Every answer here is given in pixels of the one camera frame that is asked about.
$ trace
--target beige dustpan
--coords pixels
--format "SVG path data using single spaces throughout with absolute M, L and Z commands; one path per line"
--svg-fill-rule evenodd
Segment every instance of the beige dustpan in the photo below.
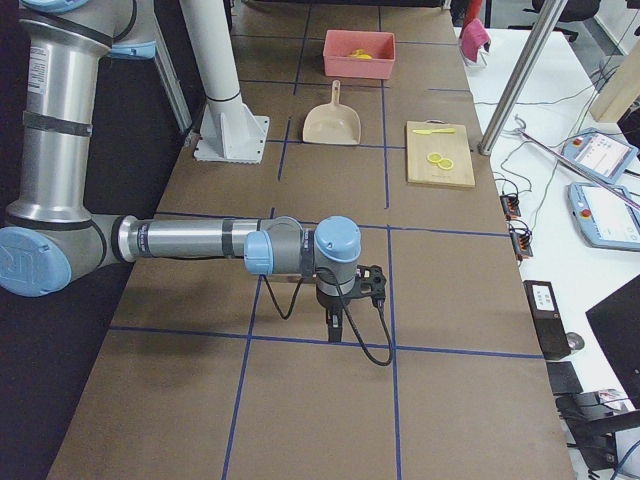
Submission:
M 318 105 L 307 114 L 302 140 L 331 145 L 360 143 L 360 117 L 353 108 L 340 105 L 339 80 L 333 81 L 331 103 Z

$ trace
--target label on robot arm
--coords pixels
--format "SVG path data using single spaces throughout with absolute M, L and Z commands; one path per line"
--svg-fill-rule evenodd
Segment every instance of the label on robot arm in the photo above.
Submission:
M 533 285 L 531 289 L 533 290 L 533 296 L 538 310 L 544 310 L 547 312 L 553 312 L 555 310 L 549 287 L 546 285 Z
M 49 51 L 46 48 L 31 47 L 29 55 L 29 77 L 27 91 L 44 95 L 47 85 Z

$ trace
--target cutting board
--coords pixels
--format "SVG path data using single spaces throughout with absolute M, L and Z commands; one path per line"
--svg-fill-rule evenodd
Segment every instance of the cutting board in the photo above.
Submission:
M 455 128 L 455 133 L 420 135 L 412 130 Z M 453 161 L 451 170 L 443 170 L 430 163 L 427 156 L 439 153 Z M 407 122 L 407 180 L 448 187 L 475 187 L 471 154 L 464 125 L 449 123 Z

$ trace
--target table surface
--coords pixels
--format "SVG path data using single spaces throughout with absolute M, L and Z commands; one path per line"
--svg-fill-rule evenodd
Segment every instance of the table surface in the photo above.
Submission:
M 448 12 L 236 8 L 243 99 L 271 117 L 264 158 L 185 149 L 158 218 L 353 218 L 361 263 L 389 280 L 395 362 L 370 364 L 347 330 L 328 344 L 313 288 L 285 322 L 241 261 L 140 261 L 50 478 L 574 478 L 489 159 L 472 154 L 474 189 L 406 181 L 407 121 L 481 135 Z M 300 141 L 330 97 L 329 27 L 396 34 L 389 81 L 343 79 L 358 147 Z M 293 286 L 274 279 L 281 303 Z M 384 356 L 370 302 L 352 311 Z
M 487 66 L 466 67 L 483 131 L 495 110 L 495 105 L 484 103 L 493 104 L 500 99 L 528 32 L 493 29 L 490 30 L 490 36 Z M 514 120 L 517 114 L 527 122 L 527 132 L 547 145 L 557 145 L 568 136 L 589 127 L 605 133 L 620 133 L 616 124 L 595 122 L 588 113 L 581 122 L 582 127 L 576 126 L 582 119 L 583 107 L 593 99 L 593 94 L 592 81 L 570 45 L 561 33 L 553 33 L 523 88 L 505 130 L 517 126 Z M 574 98 L 555 104 L 535 105 L 553 103 L 571 96 Z M 491 164 L 496 172 L 502 172 L 515 181 L 521 190 L 528 190 L 527 181 L 501 168 L 502 162 L 522 143 L 519 138 L 503 134 L 493 148 Z M 522 146 L 505 164 L 509 170 L 531 182 L 531 192 L 521 196 L 520 209 L 523 220 L 530 227 L 535 225 L 532 245 L 534 257 L 522 263 L 520 274 L 523 280 L 550 281 L 565 330 L 576 332 L 584 338 L 584 350 L 569 357 L 584 390 L 622 390 L 591 331 L 585 312 L 640 274 L 640 253 L 596 249 L 585 243 L 572 220 L 567 202 L 567 185 L 585 180 L 566 169 L 560 167 L 556 171 L 540 207 L 554 164 L 551 155 L 533 144 Z M 640 171 L 640 163 L 634 160 L 628 168 Z M 618 183 L 631 191 L 640 192 L 640 180 L 629 175 L 623 175 Z

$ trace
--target pink bin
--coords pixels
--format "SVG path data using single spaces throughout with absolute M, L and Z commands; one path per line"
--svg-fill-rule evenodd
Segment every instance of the pink bin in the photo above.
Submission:
M 372 59 L 349 57 L 362 49 Z M 327 77 L 379 78 L 387 80 L 396 60 L 393 33 L 327 30 L 324 41 L 324 74 Z

